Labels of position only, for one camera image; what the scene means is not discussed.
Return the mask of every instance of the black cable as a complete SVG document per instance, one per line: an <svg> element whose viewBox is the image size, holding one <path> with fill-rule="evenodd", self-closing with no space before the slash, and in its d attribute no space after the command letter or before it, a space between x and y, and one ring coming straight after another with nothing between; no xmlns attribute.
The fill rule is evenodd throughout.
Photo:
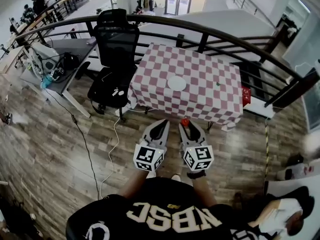
<svg viewBox="0 0 320 240"><path fill-rule="evenodd" d="M66 111L69 112L69 114L71 115L71 118L72 118L72 121L74 122L74 124L76 125L76 127L78 127L82 137L83 137L83 140L84 140L84 144L85 144L85 148L86 148L86 151L88 152L88 157L89 157L89 160L90 160L90 165L91 165L91 169L92 169L92 172L93 172L93 177L94 177L94 180L95 180L95 187L96 187L96 191L97 191L97 195L98 195L98 200L99 200L99 189L98 189L98 182L97 182L97 178L96 178L96 174L95 174L95 171L94 171L94 167L92 165L92 160L91 160L91 157L90 157L90 151L88 149L88 146L87 146L87 141L86 141L86 138L85 138L85 135L84 133L82 132L82 130L80 129L79 125L78 125L78 122L75 118L75 116L65 107L65 106L62 106L55 97L53 97L46 89L44 89L52 98L54 98L54 100L61 106L63 107Z"/></svg>
<svg viewBox="0 0 320 240"><path fill-rule="evenodd" d="M44 75L44 77L45 77L50 83L54 83L54 84L60 84L60 83L62 83L63 81L67 80L67 79L75 72L75 70L77 69L77 68L74 68L73 71L72 71L70 74L68 74L68 75L67 75L66 77L64 77L63 79L60 79L60 81L54 81L54 80L51 81L51 80L47 77L47 75L46 75L46 73L45 73L45 70L44 70L43 61L46 61L46 60L49 60L49 59L51 59L51 58L58 57L58 56L61 56L61 55L65 55L66 53L67 53L67 52L65 52L65 53L63 53L63 54L55 55L55 56L52 56L52 57L49 57L49 58L44 58L44 59L42 59L41 56L39 57L39 60L41 61L41 67L42 67L43 75ZM63 59L64 59L64 57L60 58L59 61L57 62L57 65L59 65L59 63L60 63Z"/></svg>
<svg viewBox="0 0 320 240"><path fill-rule="evenodd" d="M52 42L52 49L54 48L54 41L52 41L51 37L47 37L47 38L50 38L51 42Z"/></svg>

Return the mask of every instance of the wooden floor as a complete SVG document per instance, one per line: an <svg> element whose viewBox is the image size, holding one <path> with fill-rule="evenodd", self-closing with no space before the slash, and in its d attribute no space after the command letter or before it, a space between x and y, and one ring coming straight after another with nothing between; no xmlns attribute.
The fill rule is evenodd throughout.
<svg viewBox="0 0 320 240"><path fill-rule="evenodd" d="M86 98L91 80L73 81L70 93L92 114L84 117L70 111L78 120L90 150L93 168L100 187L111 173L108 152L117 143L110 109L98 115ZM0 125L0 180L9 182L2 188L10 200L24 202L25 209L37 216L38 227L46 236L65 239L66 221L79 208L97 199L97 190L84 140L71 116L50 102L43 101L31 89L18 90L0 76L2 110L13 114L11 125ZM115 173L103 184L103 196L116 193L134 169L133 153L146 126L167 118L171 127L167 153L158 172L160 176L182 175L186 167L179 155L180 119L160 111L128 112L126 123L116 125L120 142L111 153ZM204 129L205 121L197 121ZM279 112L270 122L270 162L268 178L273 178L286 159L296 154L306 133L305 114L300 100ZM214 125L207 134L213 147L214 163L207 172L209 185L218 202L231 204L234 194L252 196L261 193L266 169L265 120L245 113L236 128L224 132Z"/></svg>

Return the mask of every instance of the red object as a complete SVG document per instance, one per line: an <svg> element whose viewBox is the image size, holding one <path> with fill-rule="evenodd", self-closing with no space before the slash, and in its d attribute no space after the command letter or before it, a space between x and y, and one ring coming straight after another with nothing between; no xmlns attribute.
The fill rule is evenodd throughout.
<svg viewBox="0 0 320 240"><path fill-rule="evenodd" d="M245 105L251 103L251 90L247 87L242 86L242 105L245 107Z"/></svg>
<svg viewBox="0 0 320 240"><path fill-rule="evenodd" d="M184 127L187 127L189 125L189 119L188 118L183 118L181 119L181 124L184 126Z"/></svg>

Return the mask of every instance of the black jersey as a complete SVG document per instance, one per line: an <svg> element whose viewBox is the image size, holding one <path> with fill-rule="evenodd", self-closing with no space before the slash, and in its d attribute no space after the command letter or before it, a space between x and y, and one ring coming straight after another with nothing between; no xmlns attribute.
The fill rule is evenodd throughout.
<svg viewBox="0 0 320 240"><path fill-rule="evenodd" d="M150 178L133 199L112 194L73 214L68 240L257 240L248 224L224 204L204 207L192 186Z"/></svg>

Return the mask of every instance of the mesh chair back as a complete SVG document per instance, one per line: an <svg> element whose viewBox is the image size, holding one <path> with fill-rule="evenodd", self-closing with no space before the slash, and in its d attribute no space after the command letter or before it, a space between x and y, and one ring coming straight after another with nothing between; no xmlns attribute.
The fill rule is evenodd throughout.
<svg viewBox="0 0 320 240"><path fill-rule="evenodd" d="M118 10L104 11L94 28L101 64L106 67L132 66L135 63L140 31L123 17L125 10L114 12Z"/></svg>

